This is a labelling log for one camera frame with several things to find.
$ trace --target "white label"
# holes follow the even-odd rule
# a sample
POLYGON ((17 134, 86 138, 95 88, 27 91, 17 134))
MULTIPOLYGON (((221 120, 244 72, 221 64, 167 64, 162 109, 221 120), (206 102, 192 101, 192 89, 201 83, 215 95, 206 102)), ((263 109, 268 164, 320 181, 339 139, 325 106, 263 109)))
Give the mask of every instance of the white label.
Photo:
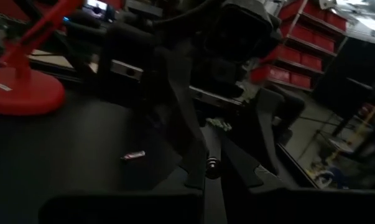
POLYGON ((0 84, 0 88, 5 90, 5 91, 11 91, 12 89, 7 87, 6 85, 0 84))

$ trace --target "red storage bin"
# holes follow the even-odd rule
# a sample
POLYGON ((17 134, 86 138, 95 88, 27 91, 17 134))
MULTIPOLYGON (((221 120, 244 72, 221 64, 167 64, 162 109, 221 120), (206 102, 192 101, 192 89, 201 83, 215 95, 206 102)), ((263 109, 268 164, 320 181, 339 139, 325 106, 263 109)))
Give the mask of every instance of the red storage bin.
POLYGON ((282 68, 265 65, 251 71, 251 81, 258 83, 267 77, 289 83, 290 73, 282 68))
POLYGON ((300 52, 289 47, 277 46, 263 61, 275 60, 277 57, 300 63, 300 52))
MULTIPOLYGON (((295 16, 298 13, 302 4, 303 4, 303 0, 298 0, 292 4, 289 4, 286 7, 283 7, 279 13, 279 18, 282 20, 285 20, 292 16, 295 16)), ((321 10, 320 7, 318 7, 316 4, 312 3, 311 1, 308 1, 306 3, 306 6, 304 7, 303 11, 321 20, 325 19, 325 14, 326 14, 325 11, 321 10)))
POLYGON ((302 59, 300 61, 302 65, 305 65, 310 68, 314 68, 316 70, 322 70, 322 60, 320 58, 311 56, 309 54, 302 53, 302 59))
POLYGON ((286 7, 283 7, 279 13, 279 18, 284 20, 296 15, 302 5, 303 0, 295 1, 286 7))
POLYGON ((335 13, 332 13, 330 11, 326 12, 325 14, 325 22, 343 30, 346 31, 346 19, 343 17, 340 17, 336 15, 335 13))
POLYGON ((316 6, 314 3, 308 1, 306 3, 305 8, 303 9, 304 12, 307 14, 310 14, 311 16, 314 16, 316 18, 319 18, 321 20, 325 19, 326 11, 320 9, 320 7, 316 6))
MULTIPOLYGON (((285 37, 288 34, 288 31, 290 29, 291 23, 288 22, 286 24, 283 24, 281 26, 281 33, 285 37)), ((310 29, 304 28, 303 26, 296 24, 290 33, 290 35, 304 40, 309 43, 313 43, 313 32, 310 29)))
POLYGON ((313 36, 313 43, 325 50, 329 50, 330 52, 334 52, 334 44, 335 41, 331 38, 325 37, 319 33, 315 33, 313 36))
POLYGON ((311 82, 310 77, 297 74, 297 73, 291 74, 291 84, 304 87, 304 88, 310 88, 310 82, 311 82))

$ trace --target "red lamp arm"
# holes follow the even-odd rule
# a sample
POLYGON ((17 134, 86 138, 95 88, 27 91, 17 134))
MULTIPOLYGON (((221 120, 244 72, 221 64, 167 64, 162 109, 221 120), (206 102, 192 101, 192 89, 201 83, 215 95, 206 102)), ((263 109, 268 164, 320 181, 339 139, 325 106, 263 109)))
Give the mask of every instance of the red lamp arm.
POLYGON ((62 25, 63 18, 71 14, 82 3, 83 0, 59 0, 41 20, 22 36, 15 46, 6 50, 0 57, 0 65, 16 68, 28 67, 28 64, 25 64, 27 55, 48 39, 62 25))

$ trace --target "red desk lamp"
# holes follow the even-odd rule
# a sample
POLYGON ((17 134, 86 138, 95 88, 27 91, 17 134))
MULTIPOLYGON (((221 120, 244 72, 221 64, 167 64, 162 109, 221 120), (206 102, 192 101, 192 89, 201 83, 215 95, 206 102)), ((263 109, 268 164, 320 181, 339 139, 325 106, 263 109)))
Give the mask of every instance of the red desk lamp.
POLYGON ((45 114, 63 104, 63 85, 50 75, 31 70, 28 55, 62 25, 64 16, 80 4, 82 0, 60 0, 0 57, 0 114, 45 114))

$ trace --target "red lamp base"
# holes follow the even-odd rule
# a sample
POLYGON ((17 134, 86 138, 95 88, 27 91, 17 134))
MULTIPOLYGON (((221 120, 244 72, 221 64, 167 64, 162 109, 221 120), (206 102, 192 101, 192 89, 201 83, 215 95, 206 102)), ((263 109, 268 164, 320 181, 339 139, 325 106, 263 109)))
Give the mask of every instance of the red lamp base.
POLYGON ((38 115, 59 108, 65 98, 63 85, 54 77, 31 70, 17 78, 15 68, 0 68, 0 114, 38 115))

